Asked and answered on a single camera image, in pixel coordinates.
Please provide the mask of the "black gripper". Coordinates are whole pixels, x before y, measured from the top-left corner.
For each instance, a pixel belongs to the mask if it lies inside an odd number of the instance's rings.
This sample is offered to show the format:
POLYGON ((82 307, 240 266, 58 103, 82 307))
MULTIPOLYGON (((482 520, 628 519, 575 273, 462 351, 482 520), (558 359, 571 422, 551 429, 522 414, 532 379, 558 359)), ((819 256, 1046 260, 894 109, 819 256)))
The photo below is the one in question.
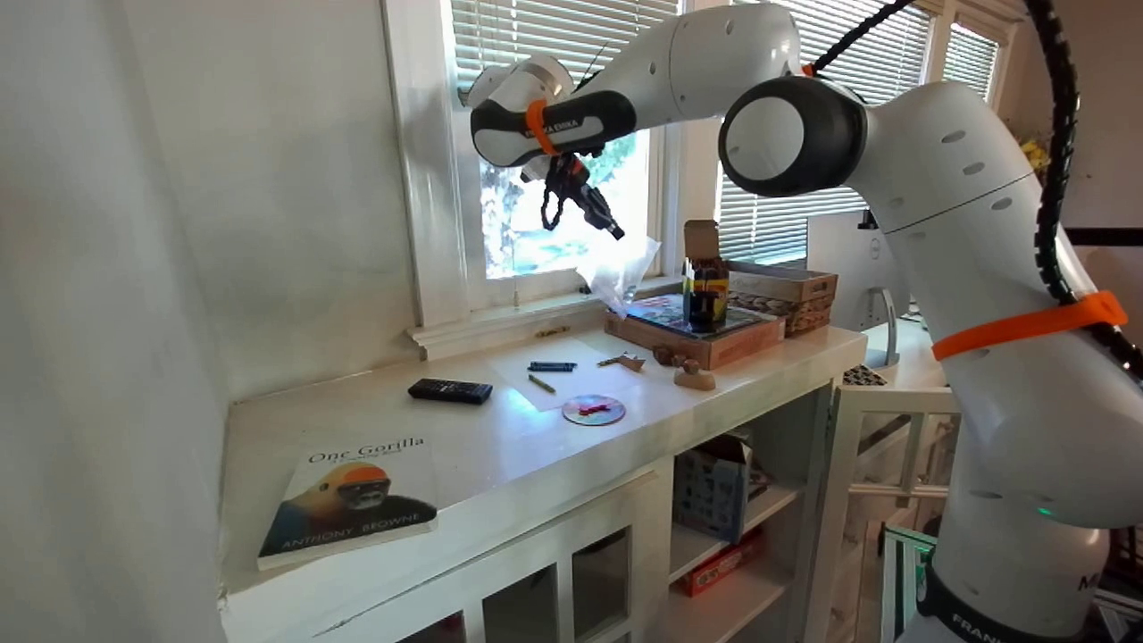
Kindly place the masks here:
POLYGON ((585 222, 592 229, 603 229, 612 240, 623 240, 623 229, 612 216, 603 191, 590 187, 590 170, 575 153, 551 162, 540 222, 545 229, 558 229, 564 202, 575 202, 585 213, 585 222))

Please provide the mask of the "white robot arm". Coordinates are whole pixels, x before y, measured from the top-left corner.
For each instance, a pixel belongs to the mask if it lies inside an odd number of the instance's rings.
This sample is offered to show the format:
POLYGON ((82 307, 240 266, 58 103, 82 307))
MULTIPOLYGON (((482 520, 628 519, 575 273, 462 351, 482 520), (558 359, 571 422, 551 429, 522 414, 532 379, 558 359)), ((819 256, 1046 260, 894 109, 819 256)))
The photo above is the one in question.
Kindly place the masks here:
POLYGON ((1081 643, 1107 535, 1143 520, 1139 351, 1056 225, 1003 122, 965 87, 864 106, 796 63, 779 3, 669 17, 596 77, 514 63, 471 103, 496 169, 719 119, 723 173, 762 196, 848 187, 927 320, 959 432, 938 541, 903 643, 1081 643))

